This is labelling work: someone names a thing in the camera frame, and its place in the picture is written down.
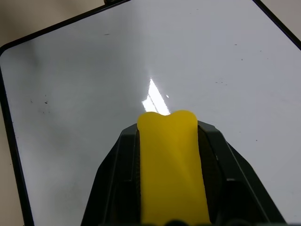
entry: black frame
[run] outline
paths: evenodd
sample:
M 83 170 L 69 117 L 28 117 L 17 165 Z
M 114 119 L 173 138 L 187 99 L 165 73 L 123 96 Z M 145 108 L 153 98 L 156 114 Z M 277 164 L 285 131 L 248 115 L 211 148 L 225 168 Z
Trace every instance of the black frame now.
M 2 47 L 0 47 L 0 56 L 2 55 L 2 53 L 5 50 L 7 50 L 11 47 L 14 47 L 14 46 L 24 43 L 26 41 L 32 40 L 43 34 L 52 32 L 56 29 L 67 26 L 67 25 L 77 22 L 81 19 L 84 19 L 88 16 L 92 16 L 96 13 L 100 13 L 102 11 L 105 11 L 107 9 L 110 9 L 112 7 L 120 5 L 127 1 L 129 1 L 129 0 L 105 0 L 105 5 L 103 5 L 101 7 L 95 8 L 86 13 L 80 14 L 78 16 L 75 16 L 68 20 L 62 21 L 58 24 L 47 27 L 45 29 L 42 29 L 40 31 L 29 34 L 20 39 L 17 39 L 15 41 L 12 41 L 12 42 L 9 42 L 9 43 L 3 45 Z M 296 47 L 301 50 L 301 41 L 261 2 L 261 0 L 253 0 L 253 2 L 279 27 L 280 30 L 282 30 L 282 32 L 296 45 Z M 15 177 L 16 177 L 16 184 L 17 184 L 17 189 L 18 189 L 18 193 L 19 193 L 24 224 L 26 226 L 33 226 L 34 222 L 33 222 L 33 218 L 32 218 L 30 202 L 29 202 L 29 198 L 28 198 L 28 194 L 27 194 L 27 190 L 26 190 L 21 161 L 20 161 L 18 147 L 17 147 L 17 143 L 16 143 L 16 137 L 15 137 L 14 128 L 12 125 L 12 119 L 11 119 L 11 115 L 10 115 L 10 111 L 9 111 L 9 107 L 8 107 L 8 99 L 6 96 L 4 81 L 3 81 L 3 77 L 2 77 L 2 73 L 1 73 L 1 67 L 0 67 L 0 103 L 1 103 L 1 108 L 2 108 L 5 129 L 6 129 L 6 133 L 7 133 L 7 137 L 8 137 L 8 145 L 9 145 L 10 154 L 11 154 L 11 158 L 12 158 L 14 173 L 15 173 Z

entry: white surface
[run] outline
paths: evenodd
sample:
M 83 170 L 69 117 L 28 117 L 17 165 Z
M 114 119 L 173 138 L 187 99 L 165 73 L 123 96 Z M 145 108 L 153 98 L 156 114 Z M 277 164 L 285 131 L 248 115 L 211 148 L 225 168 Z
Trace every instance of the white surface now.
M 80 225 L 99 164 L 153 98 L 221 130 L 301 222 L 300 62 L 251 0 L 132 0 L 5 51 L 35 224 Z

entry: beige background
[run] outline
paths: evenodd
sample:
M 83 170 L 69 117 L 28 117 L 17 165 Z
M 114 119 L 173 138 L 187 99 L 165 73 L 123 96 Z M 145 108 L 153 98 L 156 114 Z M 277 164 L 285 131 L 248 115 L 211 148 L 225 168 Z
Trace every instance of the beige background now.
M 301 0 L 262 0 L 301 39 Z M 103 0 L 0 0 L 0 46 L 103 5 Z M 22 226 L 2 114 L 0 114 L 0 225 Z

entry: yellow gripper pad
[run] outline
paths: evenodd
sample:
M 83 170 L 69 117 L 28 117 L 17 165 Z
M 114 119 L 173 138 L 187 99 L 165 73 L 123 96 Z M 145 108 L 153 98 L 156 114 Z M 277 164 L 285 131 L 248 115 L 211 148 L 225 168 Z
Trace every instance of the yellow gripper pad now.
M 198 120 L 189 111 L 142 114 L 140 134 L 141 223 L 182 220 L 210 224 L 198 151 Z

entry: black plastic housing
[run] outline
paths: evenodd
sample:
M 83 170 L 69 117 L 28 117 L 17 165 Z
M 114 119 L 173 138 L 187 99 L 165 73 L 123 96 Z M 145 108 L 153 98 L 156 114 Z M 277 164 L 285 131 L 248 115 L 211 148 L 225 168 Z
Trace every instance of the black plastic housing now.
M 214 126 L 198 122 L 198 146 L 210 221 L 216 225 L 285 223 L 250 164 Z M 140 224 L 140 144 L 124 129 L 100 165 L 82 226 Z

